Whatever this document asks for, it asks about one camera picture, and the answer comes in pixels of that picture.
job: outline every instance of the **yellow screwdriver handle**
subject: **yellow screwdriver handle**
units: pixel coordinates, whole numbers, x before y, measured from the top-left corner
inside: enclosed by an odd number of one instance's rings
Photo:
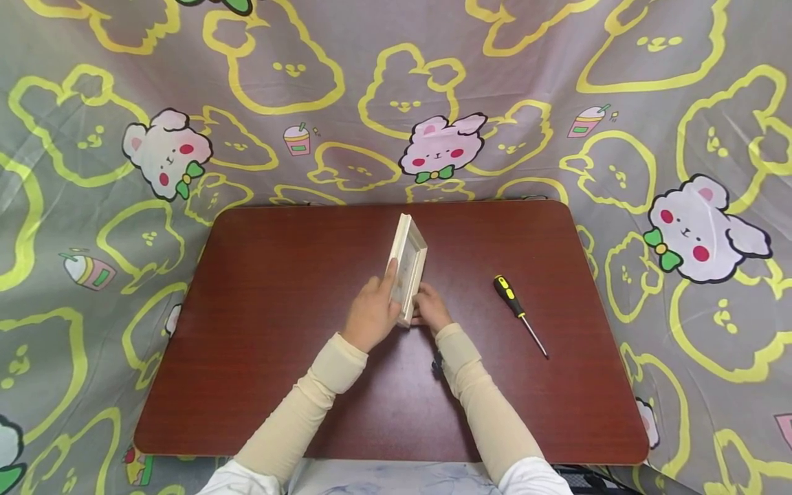
[[[502,275],[496,275],[495,280],[493,280],[493,285],[495,286],[495,291],[497,294],[506,302],[506,305],[516,318],[522,318],[525,316],[525,311],[523,307],[520,305],[520,301],[517,300],[517,296],[515,295],[514,291],[512,290],[511,284],[506,280],[506,277]]]

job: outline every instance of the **brown table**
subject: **brown table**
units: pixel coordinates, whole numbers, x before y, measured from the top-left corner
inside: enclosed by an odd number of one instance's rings
[[[552,463],[640,463],[648,440],[569,209],[556,201],[242,208],[221,215],[135,432],[143,452],[233,455],[382,275],[399,213],[424,280]],[[501,301],[505,274],[550,359]],[[310,457],[479,460],[431,373],[426,331],[396,329],[336,400]]]

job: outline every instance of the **picture frame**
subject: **picture frame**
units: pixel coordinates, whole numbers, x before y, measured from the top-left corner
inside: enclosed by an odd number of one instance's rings
[[[402,305],[396,324],[410,327],[413,318],[413,297],[418,293],[428,246],[411,215],[399,216],[394,243],[390,248],[388,262],[398,260],[396,280],[390,291],[390,299]]]

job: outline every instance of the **white shirt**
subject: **white shirt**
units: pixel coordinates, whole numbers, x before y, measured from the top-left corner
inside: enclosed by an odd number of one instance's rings
[[[387,493],[482,493],[572,495],[566,480],[539,457],[521,459],[496,488],[480,464],[304,461],[295,471],[293,495],[385,495]],[[220,467],[197,495],[280,495],[273,476],[257,474],[234,460]]]

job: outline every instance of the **beige arm sleeve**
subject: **beige arm sleeve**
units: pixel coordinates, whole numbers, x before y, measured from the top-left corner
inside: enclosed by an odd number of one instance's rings
[[[527,457],[544,459],[539,445],[517,412],[484,369],[475,345],[452,323],[435,342],[443,356],[443,372],[454,397],[462,403],[489,477],[498,484],[506,471]]]
[[[281,486],[291,477],[316,430],[366,367],[368,354],[336,333],[310,369],[234,457],[244,467],[274,476]]]

